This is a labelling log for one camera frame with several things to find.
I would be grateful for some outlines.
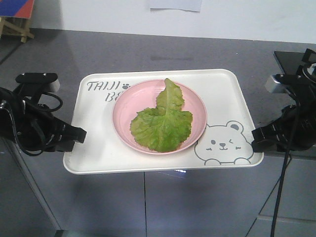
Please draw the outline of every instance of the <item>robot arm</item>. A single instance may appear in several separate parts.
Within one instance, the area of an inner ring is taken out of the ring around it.
[[[62,106],[62,100],[51,93],[60,87],[56,74],[24,73],[16,81],[19,85],[14,91],[0,87],[0,136],[15,142],[30,156],[71,152],[75,142],[84,142],[86,131],[52,114]],[[50,109],[39,104],[43,94],[57,99],[59,105]]]
[[[285,152],[288,145],[292,151],[303,151],[316,143],[315,65],[316,53],[307,49],[297,65],[296,74],[278,74],[268,78],[266,89],[269,92],[287,93],[296,105],[285,107],[280,118],[252,131],[254,152]],[[289,143],[294,125],[295,133]]]

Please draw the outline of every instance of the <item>lettuce leaf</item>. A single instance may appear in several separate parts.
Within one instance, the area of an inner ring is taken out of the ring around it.
[[[176,150],[191,133],[192,114],[181,111],[184,104],[182,91],[170,79],[156,98],[155,108],[137,112],[130,124],[135,141],[151,150],[171,152]]]

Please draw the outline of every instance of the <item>rectangular tray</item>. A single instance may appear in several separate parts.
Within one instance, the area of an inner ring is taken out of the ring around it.
[[[128,87],[165,78],[200,96],[208,114],[206,130],[184,151],[143,154],[117,136],[112,109]],[[76,143],[72,152],[64,154],[64,166],[74,174],[251,167],[263,159],[263,153],[252,152],[251,131],[255,127],[238,80],[224,69],[88,75],[80,83],[72,125],[87,131],[85,142]]]

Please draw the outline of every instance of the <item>bear face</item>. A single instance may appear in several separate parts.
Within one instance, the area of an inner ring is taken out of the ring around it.
[[[195,154],[204,161],[204,165],[250,164],[253,150],[242,132],[242,124],[234,120],[226,125],[207,125],[205,133],[195,145]]]

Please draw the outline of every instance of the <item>paw print icon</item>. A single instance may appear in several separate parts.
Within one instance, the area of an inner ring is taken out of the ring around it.
[[[123,86],[122,86],[122,88],[124,89],[124,90],[126,90],[126,89],[128,89],[130,87],[130,85],[129,84],[123,84]]]

